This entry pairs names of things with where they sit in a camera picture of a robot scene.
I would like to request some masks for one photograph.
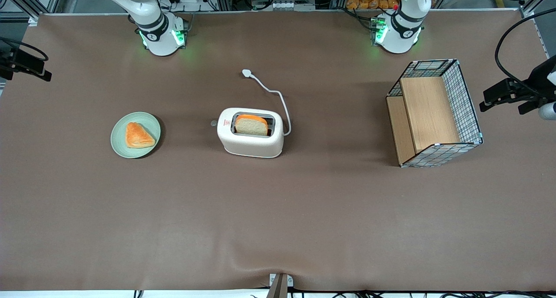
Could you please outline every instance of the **toast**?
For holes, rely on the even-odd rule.
[[[236,118],[236,133],[266,136],[268,134],[268,123],[260,116],[252,114],[241,114]]]

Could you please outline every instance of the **wooden board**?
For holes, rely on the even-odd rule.
[[[442,78],[402,78],[400,83],[415,153],[435,143],[459,143]]]
[[[396,144],[397,161],[402,165],[415,155],[404,98],[402,96],[388,96],[386,103],[390,114],[394,143]]]

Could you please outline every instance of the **green plate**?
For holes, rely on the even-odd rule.
[[[129,122],[137,122],[155,139],[155,145],[147,148],[129,148],[126,145],[126,126]],[[160,123],[150,113],[133,112],[121,118],[112,129],[110,144],[113,150],[123,158],[139,158],[148,154],[159,143]]]

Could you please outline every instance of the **wire mesh basket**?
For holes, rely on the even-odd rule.
[[[400,163],[403,168],[440,166],[483,143],[477,114],[457,59],[411,62],[388,92],[387,97],[403,96],[400,83],[402,78],[429,76],[439,76],[443,79],[460,142],[431,144],[407,161]]]

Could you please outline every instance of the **white toaster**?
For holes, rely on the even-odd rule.
[[[264,118],[268,124],[268,136],[255,136],[235,132],[235,120],[240,114],[252,114]],[[240,156],[274,158],[282,152],[284,124],[276,112],[249,108],[227,108],[218,118],[217,132],[224,149]]]

